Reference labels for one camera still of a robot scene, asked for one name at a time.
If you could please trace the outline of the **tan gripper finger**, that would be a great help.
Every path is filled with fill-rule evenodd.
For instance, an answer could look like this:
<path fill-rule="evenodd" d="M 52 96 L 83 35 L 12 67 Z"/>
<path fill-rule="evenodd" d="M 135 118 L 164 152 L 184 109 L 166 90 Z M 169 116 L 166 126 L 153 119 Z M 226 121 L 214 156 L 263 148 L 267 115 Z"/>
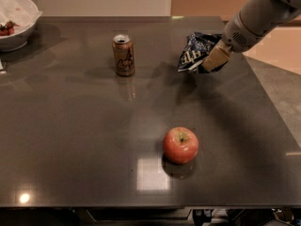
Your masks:
<path fill-rule="evenodd" d="M 217 72 L 230 61 L 231 53 L 231 46 L 220 40 L 202 62 L 203 70 L 206 73 Z"/>

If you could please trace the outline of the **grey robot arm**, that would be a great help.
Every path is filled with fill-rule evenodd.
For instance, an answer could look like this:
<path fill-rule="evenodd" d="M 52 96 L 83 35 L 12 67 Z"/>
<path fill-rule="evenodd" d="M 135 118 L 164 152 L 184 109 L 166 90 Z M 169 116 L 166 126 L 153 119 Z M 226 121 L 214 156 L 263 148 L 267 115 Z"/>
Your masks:
<path fill-rule="evenodd" d="M 286 24 L 301 13 L 301 0 L 249 0 L 228 21 L 222 38 L 201 63 L 213 72 L 230 60 L 232 53 L 248 51 L 275 27 Z"/>

